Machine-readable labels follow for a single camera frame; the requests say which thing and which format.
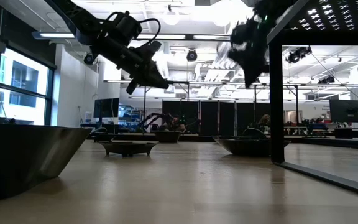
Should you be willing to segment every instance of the computer monitor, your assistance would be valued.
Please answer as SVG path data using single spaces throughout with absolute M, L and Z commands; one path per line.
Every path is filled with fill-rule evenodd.
M 100 99 L 94 101 L 93 117 L 99 118 L 100 111 L 102 118 L 118 117 L 119 98 Z
M 330 100 L 332 122 L 358 122 L 358 100 Z

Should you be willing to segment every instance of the ceiling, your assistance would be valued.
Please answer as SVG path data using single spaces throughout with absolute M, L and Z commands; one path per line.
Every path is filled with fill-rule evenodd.
M 252 8 L 241 0 L 217 0 L 211 6 L 200 6 L 200 2 L 205 2 L 201 0 L 72 1 L 101 19 L 108 17 L 114 11 L 124 12 L 126 10 L 137 20 L 157 18 L 162 23 L 161 33 L 163 34 L 230 34 L 237 21 L 245 21 L 252 15 Z M 244 2 L 253 4 L 256 0 Z M 168 4 L 172 6 L 172 13 L 167 12 Z M 40 32 L 68 32 L 62 18 L 45 1 L 0 0 L 0 5 Z M 142 33 L 156 33 L 157 31 L 157 25 L 154 22 L 142 25 Z M 66 51 L 81 61 L 89 52 L 89 47 L 81 45 L 75 40 L 52 39 L 51 42 L 64 44 Z M 137 46 L 142 43 L 133 41 L 131 45 Z M 154 59 L 159 61 L 160 65 L 163 63 L 163 66 L 168 68 L 170 79 L 244 81 L 242 69 L 227 59 L 227 51 L 230 49 L 230 44 L 227 42 L 162 41 L 162 44 L 160 52 L 157 54 L 159 56 Z M 311 46 L 317 60 L 312 55 L 308 55 L 296 64 L 288 64 L 285 61 L 286 56 L 289 51 L 295 50 L 297 47 L 299 46 L 284 46 L 283 48 L 285 83 L 317 83 L 319 78 L 328 74 L 326 69 L 346 82 L 350 74 L 349 69 L 358 65 L 358 46 Z M 187 62 L 188 49 L 196 49 L 197 61 Z M 260 77 L 260 81 L 269 82 L 269 75 L 265 74 Z M 243 86 L 193 86 L 191 88 L 194 89 L 192 97 L 219 94 L 225 97 L 236 97 L 244 95 L 243 92 L 246 91 Z M 175 88 L 176 92 L 184 93 L 180 86 Z

